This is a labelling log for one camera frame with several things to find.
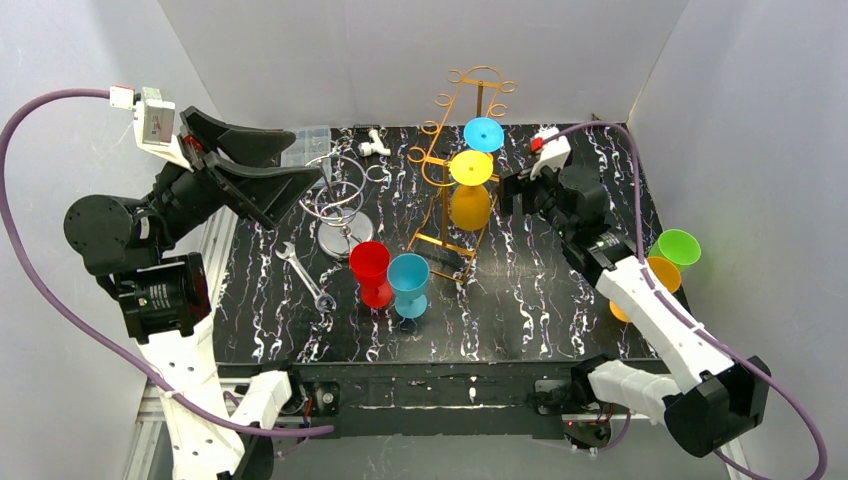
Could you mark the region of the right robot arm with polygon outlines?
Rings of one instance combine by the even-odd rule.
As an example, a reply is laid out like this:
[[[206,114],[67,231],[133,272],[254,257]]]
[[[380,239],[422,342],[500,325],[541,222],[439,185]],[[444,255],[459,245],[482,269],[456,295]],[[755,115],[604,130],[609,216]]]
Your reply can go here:
[[[623,311],[669,370],[649,373],[598,355],[572,369],[572,403],[613,403],[643,414],[698,458],[762,423],[767,365],[756,356],[733,360],[712,345],[638,259],[630,238],[608,223],[609,198],[598,172],[568,166],[514,173],[498,187],[501,215],[511,215],[516,200],[523,213],[548,222],[571,268]]]

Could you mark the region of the yellow plastic wine glass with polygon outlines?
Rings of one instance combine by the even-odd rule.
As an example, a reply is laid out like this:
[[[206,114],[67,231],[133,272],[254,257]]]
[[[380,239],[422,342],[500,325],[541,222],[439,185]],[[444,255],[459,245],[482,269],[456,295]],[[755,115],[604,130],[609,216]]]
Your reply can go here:
[[[462,151],[450,162],[449,173],[457,183],[451,196],[451,220],[462,230],[483,228],[491,210],[490,195],[484,184],[493,173],[492,158],[480,151]]]

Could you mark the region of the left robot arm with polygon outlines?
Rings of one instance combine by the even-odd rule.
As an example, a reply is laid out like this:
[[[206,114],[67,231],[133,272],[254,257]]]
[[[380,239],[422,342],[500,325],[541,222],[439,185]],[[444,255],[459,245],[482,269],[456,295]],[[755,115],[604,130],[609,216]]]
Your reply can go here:
[[[321,172],[279,165],[293,132],[228,124],[194,107],[175,113],[137,104],[133,129],[141,149],[165,160],[151,191],[139,199],[85,196],[68,209],[64,234],[117,302],[158,387],[173,477],[245,479],[249,464],[271,450],[259,435],[291,398],[291,382],[283,368],[263,367],[228,411],[204,261],[174,249],[221,209],[277,227]]]

